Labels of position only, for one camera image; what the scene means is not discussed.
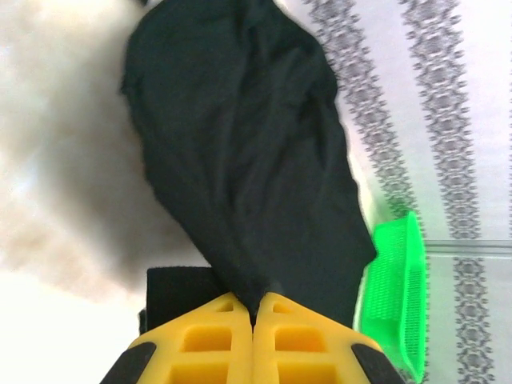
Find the green plastic object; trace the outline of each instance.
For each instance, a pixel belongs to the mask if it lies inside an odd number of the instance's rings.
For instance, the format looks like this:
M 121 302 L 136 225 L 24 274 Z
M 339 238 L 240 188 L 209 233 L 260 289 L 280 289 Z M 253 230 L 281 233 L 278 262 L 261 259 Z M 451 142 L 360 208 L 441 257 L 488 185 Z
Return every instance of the green plastic object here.
M 368 265 L 361 332 L 378 342 L 391 362 L 416 382 L 425 375 L 426 253 L 414 212 L 379 225 L 378 256 Z

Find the gray floral pattern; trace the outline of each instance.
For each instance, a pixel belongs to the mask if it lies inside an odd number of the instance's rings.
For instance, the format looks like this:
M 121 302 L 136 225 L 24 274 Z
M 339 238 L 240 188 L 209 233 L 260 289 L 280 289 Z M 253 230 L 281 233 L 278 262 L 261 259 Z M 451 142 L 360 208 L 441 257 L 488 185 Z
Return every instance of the gray floral pattern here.
M 359 16 L 352 12 L 353 0 L 303 0 L 312 6 L 310 16 L 318 27 L 316 37 L 338 77 L 339 90 L 350 107 L 378 183 L 393 214 L 403 217 L 418 212 L 418 204 L 390 122 L 374 62 L 364 45 Z
M 421 87 L 423 110 L 430 133 L 438 181 L 455 239 L 481 237 L 474 153 L 465 106 L 468 94 L 462 80 L 464 52 L 458 49 L 462 32 L 455 26 L 460 16 L 458 0 L 399 0 L 406 6 L 404 23 L 411 28 L 410 54 Z
M 459 384 L 494 381 L 485 272 L 483 258 L 454 259 Z

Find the black strap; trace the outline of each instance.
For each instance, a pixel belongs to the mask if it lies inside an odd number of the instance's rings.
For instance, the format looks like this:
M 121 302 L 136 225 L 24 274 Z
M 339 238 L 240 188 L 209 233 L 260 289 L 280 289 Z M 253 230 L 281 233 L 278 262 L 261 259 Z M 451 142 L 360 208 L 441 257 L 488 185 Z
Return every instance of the black strap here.
M 172 266 L 147 271 L 146 312 L 141 328 L 152 330 L 228 292 L 209 267 Z

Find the rectangular hole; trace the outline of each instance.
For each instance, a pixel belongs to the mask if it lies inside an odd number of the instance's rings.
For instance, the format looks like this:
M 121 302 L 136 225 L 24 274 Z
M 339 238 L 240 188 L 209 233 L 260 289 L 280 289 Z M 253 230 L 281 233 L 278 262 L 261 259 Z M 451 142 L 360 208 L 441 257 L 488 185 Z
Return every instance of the rectangular hole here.
M 226 384 L 228 365 L 219 364 L 190 364 L 173 366 L 171 384 Z
M 222 306 L 220 306 L 217 310 L 217 312 L 233 312 L 233 303 L 232 302 L 227 302 L 225 304 L 223 304 Z
M 288 307 L 281 304 L 280 302 L 276 302 L 274 304 L 273 311 L 276 314 L 290 314 L 291 313 L 291 310 Z
M 342 384 L 330 364 L 279 363 L 279 384 Z
M 231 350 L 231 330 L 227 327 L 196 326 L 188 330 L 182 352 Z
M 275 350 L 325 352 L 322 334 L 311 327 L 280 328 L 275 333 Z

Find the black cloth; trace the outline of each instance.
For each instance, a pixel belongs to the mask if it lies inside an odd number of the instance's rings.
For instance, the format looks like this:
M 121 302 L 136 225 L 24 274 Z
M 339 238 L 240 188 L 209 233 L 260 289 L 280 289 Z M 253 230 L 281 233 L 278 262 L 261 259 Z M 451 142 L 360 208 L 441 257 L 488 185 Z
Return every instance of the black cloth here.
M 351 325 L 375 249 L 318 42 L 272 0 L 166 0 L 122 91 L 157 200 L 251 314 L 271 290 Z

